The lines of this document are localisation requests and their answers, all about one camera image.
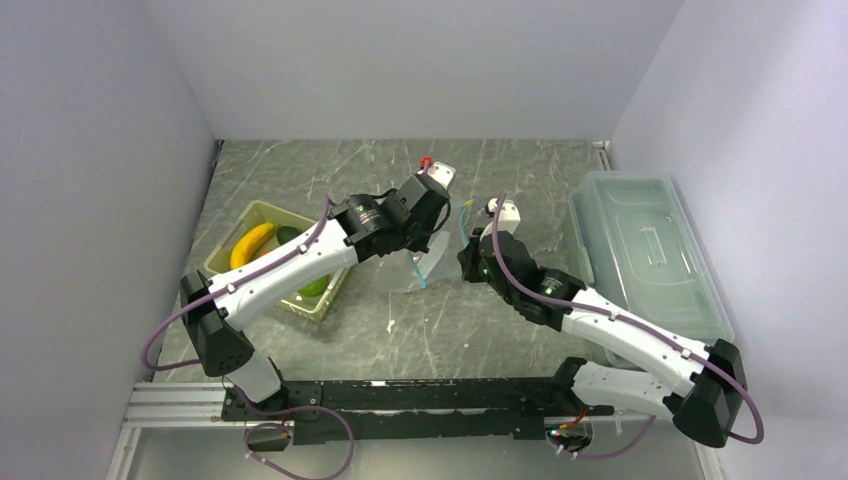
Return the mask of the clear zip bag blue zipper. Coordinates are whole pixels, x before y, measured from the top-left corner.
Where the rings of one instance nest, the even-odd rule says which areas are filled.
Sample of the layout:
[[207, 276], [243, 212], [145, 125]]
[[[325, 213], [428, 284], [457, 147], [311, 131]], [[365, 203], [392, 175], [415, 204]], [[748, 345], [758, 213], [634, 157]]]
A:
[[402, 250], [386, 256], [381, 261], [378, 273], [380, 289], [390, 293], [406, 293], [438, 282], [459, 279], [461, 267], [457, 255], [469, 243], [466, 221], [472, 205], [472, 200], [451, 202], [450, 218], [430, 238], [427, 253]]

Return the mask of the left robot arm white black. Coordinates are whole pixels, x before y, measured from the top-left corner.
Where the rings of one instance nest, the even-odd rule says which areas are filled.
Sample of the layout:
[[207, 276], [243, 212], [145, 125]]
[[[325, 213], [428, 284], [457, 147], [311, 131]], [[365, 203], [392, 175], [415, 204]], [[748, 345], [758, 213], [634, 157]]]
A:
[[351, 195], [326, 207], [319, 222], [271, 253], [229, 272], [181, 281], [180, 317], [204, 373], [228, 378], [264, 420], [287, 406], [283, 378], [245, 329], [303, 286], [374, 256], [425, 253], [448, 213], [453, 168], [437, 162], [381, 195]]

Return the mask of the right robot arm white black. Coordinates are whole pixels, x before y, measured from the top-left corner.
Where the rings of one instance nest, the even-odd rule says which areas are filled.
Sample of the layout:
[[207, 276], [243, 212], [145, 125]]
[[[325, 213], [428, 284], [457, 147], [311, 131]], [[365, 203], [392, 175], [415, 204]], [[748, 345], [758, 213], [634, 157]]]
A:
[[511, 233], [474, 230], [457, 255], [463, 280], [485, 283], [524, 319], [582, 337], [613, 351], [634, 369], [564, 361], [551, 401], [574, 415], [589, 406], [616, 406], [669, 419], [686, 437], [722, 448], [742, 405], [752, 405], [739, 348], [662, 329], [621, 309], [569, 273], [540, 266]]

